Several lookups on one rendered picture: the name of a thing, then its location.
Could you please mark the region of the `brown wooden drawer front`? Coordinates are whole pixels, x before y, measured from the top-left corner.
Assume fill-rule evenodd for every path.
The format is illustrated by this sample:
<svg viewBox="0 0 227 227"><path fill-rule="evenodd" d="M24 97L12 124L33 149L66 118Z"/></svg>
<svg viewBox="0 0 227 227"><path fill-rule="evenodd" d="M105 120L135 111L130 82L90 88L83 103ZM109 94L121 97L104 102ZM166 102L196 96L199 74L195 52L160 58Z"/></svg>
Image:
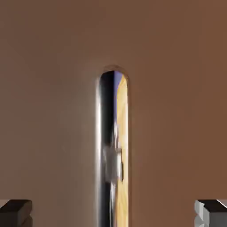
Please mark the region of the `brown wooden drawer front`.
<svg viewBox="0 0 227 227"><path fill-rule="evenodd" d="M96 84L129 77L131 224L227 199L227 0L0 0L0 199L96 227Z"/></svg>

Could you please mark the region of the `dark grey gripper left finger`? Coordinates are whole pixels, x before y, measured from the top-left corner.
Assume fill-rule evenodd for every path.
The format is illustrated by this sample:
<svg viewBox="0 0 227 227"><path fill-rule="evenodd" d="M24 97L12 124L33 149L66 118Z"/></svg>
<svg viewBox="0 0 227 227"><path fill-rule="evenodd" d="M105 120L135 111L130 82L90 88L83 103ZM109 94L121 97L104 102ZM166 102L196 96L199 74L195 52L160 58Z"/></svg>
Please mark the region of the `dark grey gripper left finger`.
<svg viewBox="0 0 227 227"><path fill-rule="evenodd" d="M0 227L33 227L31 200L9 200L0 207Z"/></svg>

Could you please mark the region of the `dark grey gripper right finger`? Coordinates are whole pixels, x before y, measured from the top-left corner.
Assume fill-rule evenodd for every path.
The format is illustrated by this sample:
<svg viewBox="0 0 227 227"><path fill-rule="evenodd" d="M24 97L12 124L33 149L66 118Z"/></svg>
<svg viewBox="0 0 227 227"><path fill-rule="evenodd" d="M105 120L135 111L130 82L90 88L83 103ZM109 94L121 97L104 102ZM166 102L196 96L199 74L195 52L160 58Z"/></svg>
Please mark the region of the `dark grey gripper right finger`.
<svg viewBox="0 0 227 227"><path fill-rule="evenodd" d="M227 227L227 200L196 200L194 227Z"/></svg>

